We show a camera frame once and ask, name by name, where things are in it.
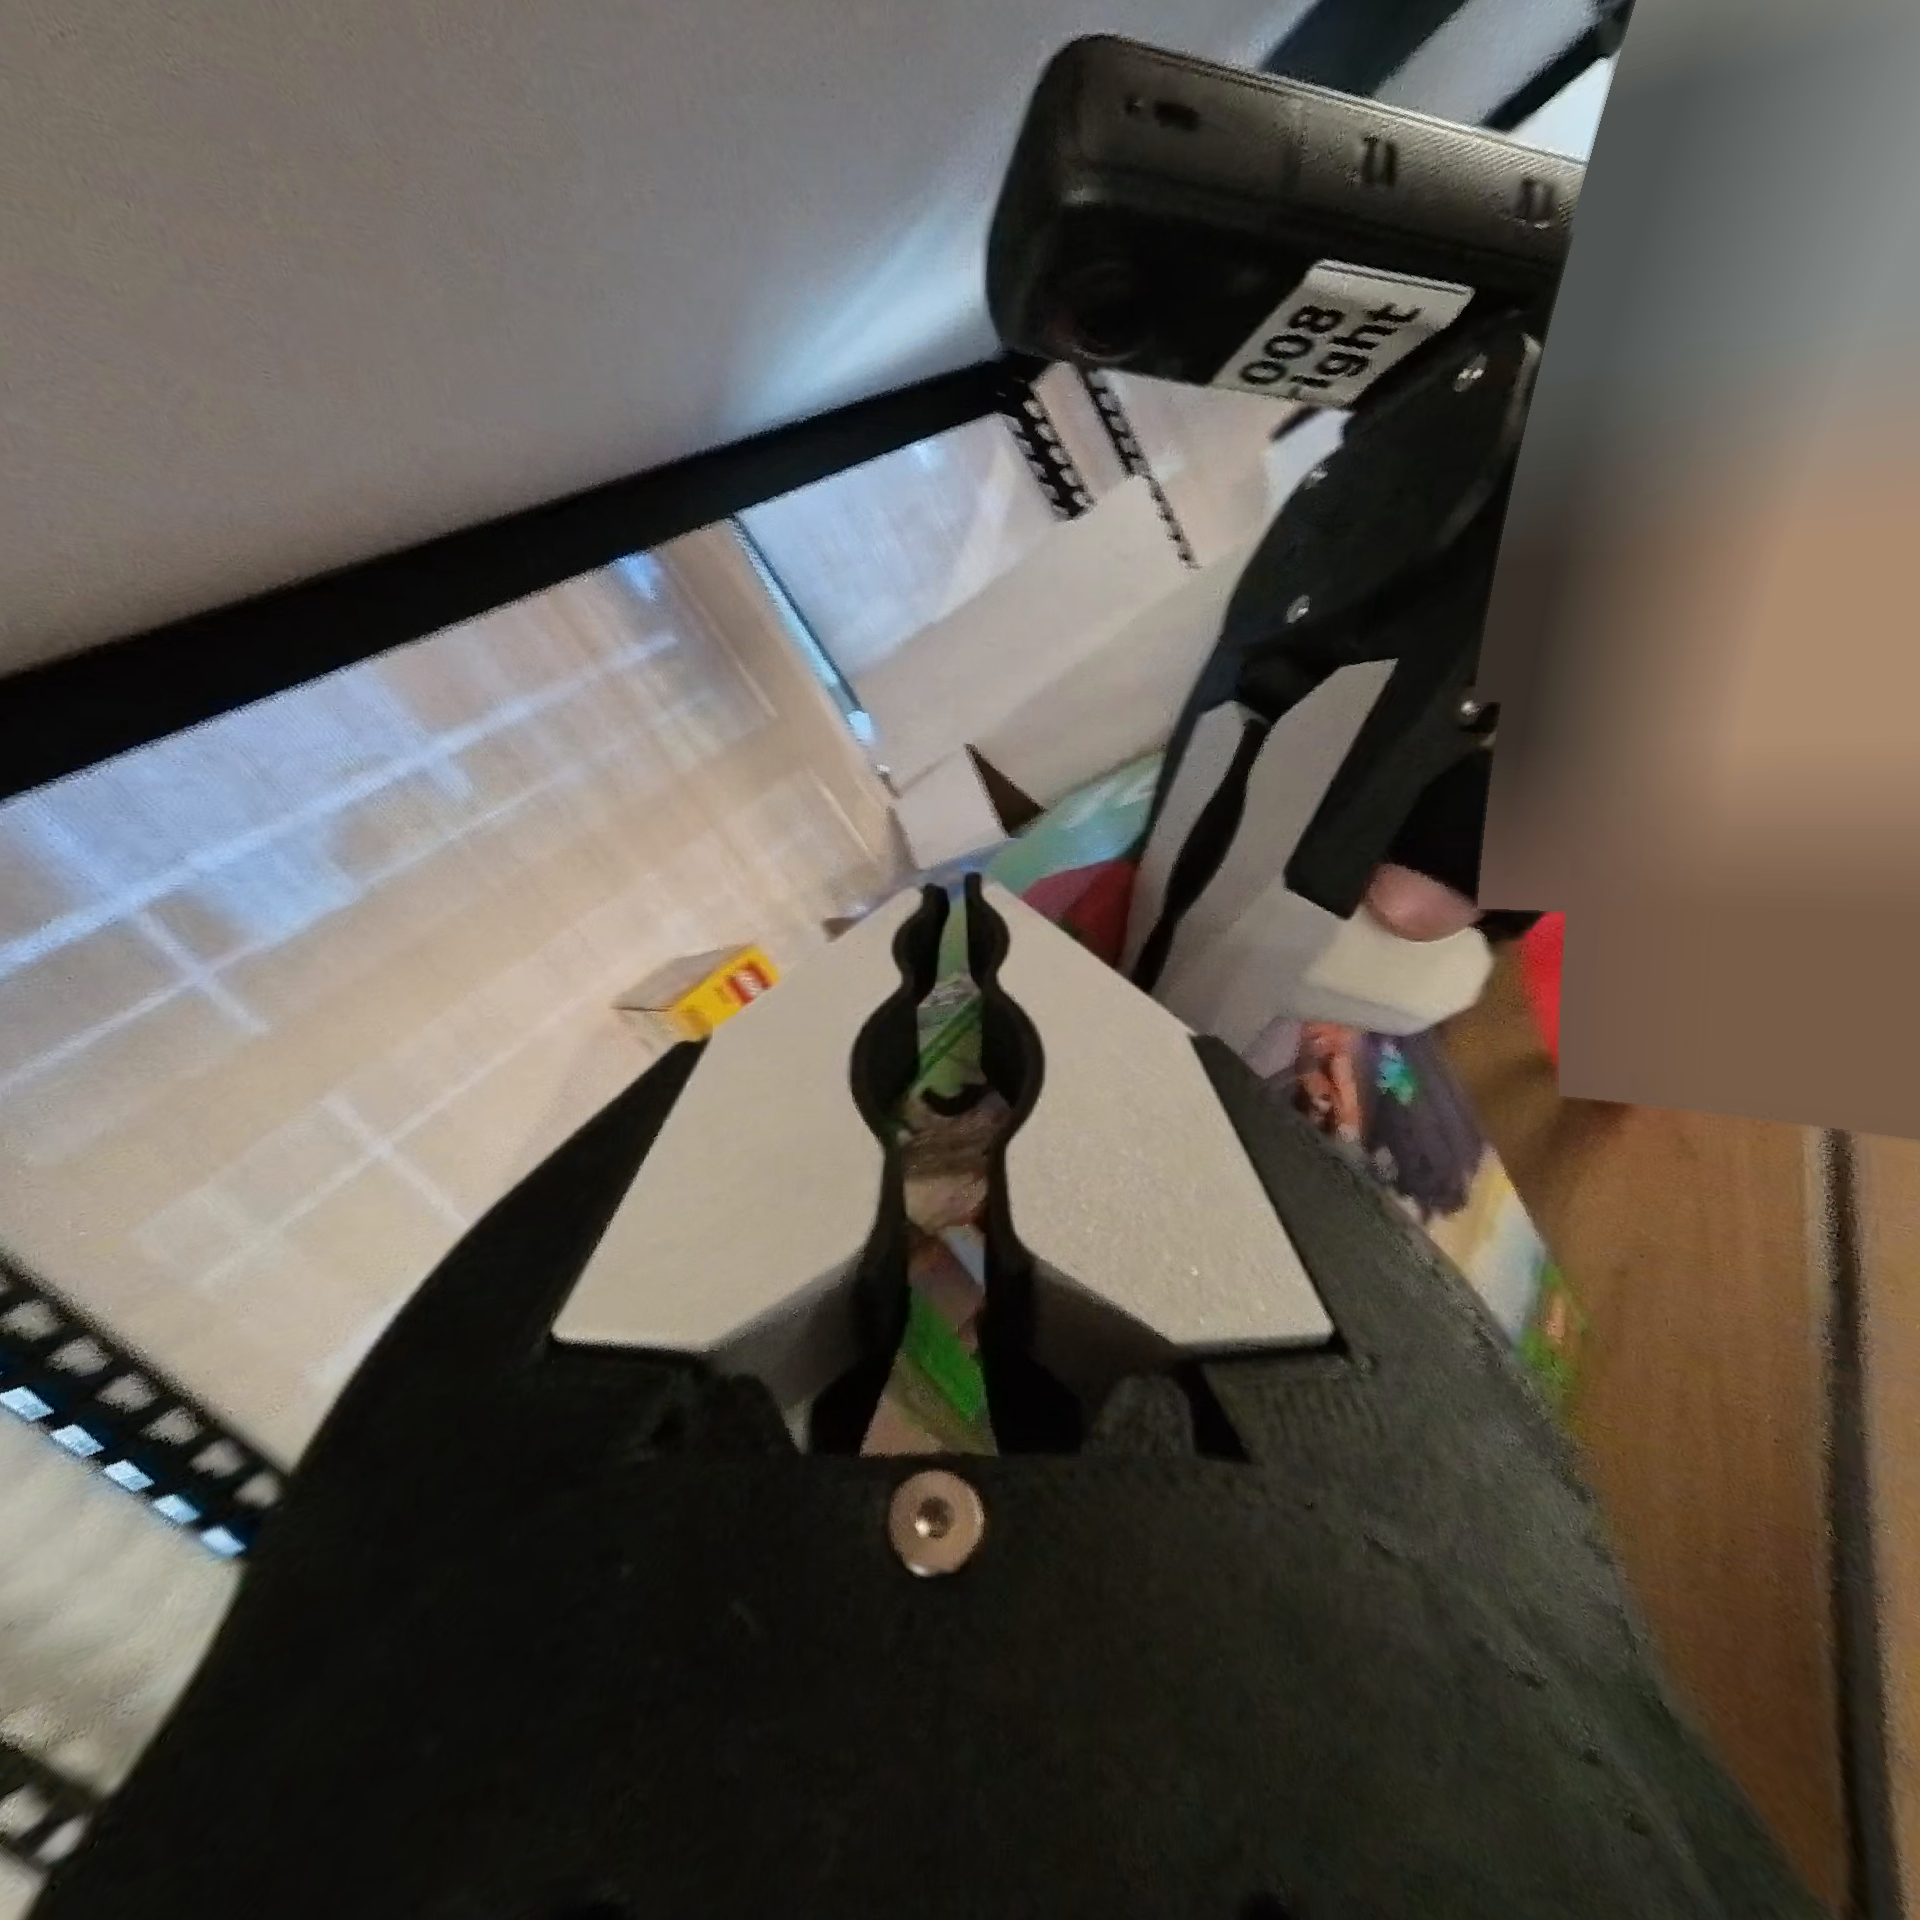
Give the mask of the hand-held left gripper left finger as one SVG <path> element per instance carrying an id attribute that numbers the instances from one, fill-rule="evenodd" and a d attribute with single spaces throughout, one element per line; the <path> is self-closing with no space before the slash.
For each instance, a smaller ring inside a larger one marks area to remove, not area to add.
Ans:
<path id="1" fill-rule="evenodd" d="M 758 1381 L 856 1450 L 909 1318 L 900 1108 L 945 890 L 900 891 L 695 1051 L 550 1338 Z"/>

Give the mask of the red tape strip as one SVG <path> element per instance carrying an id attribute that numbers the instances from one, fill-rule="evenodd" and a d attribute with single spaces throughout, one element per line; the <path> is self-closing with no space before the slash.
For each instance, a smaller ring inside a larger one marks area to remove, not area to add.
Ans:
<path id="1" fill-rule="evenodd" d="M 1023 898 L 1109 970 L 1123 970 L 1139 861 L 1107 858 L 1036 880 Z"/>

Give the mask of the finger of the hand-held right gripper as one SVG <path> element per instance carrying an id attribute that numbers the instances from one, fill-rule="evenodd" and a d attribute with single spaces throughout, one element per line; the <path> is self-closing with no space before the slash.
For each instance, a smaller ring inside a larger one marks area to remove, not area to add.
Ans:
<path id="1" fill-rule="evenodd" d="M 1163 995 L 1291 995 L 1332 941 L 1337 916 L 1296 898 L 1285 866 L 1392 670 L 1387 660 L 1343 664 L 1278 717 L 1220 702 L 1248 708 L 1251 726 L 1173 870 Z"/>
<path id="2" fill-rule="evenodd" d="M 1204 710 L 1185 735 L 1176 759 L 1163 765 L 1166 779 L 1145 830 L 1132 902 L 1125 926 L 1125 974 L 1134 975 L 1147 940 L 1160 924 L 1173 870 L 1184 853 L 1204 807 L 1228 776 L 1240 739 L 1251 726 L 1251 710 L 1219 703 Z"/>

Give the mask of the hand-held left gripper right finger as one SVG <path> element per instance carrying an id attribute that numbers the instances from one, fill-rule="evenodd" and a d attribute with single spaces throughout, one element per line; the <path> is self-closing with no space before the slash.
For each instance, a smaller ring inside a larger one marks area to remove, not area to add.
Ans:
<path id="1" fill-rule="evenodd" d="M 987 1148 L 975 1360 L 998 1442 L 1080 1442 L 1115 1387 L 1321 1360 L 1337 1328 L 1175 1014 L 966 877 Z"/>

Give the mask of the white shelf board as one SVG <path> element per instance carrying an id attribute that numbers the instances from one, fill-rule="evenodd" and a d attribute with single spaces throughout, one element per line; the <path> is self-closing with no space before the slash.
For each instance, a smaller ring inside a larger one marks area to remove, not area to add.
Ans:
<path id="1" fill-rule="evenodd" d="M 982 359 L 1045 62 L 1278 3 L 4 3 L 4 670 Z"/>

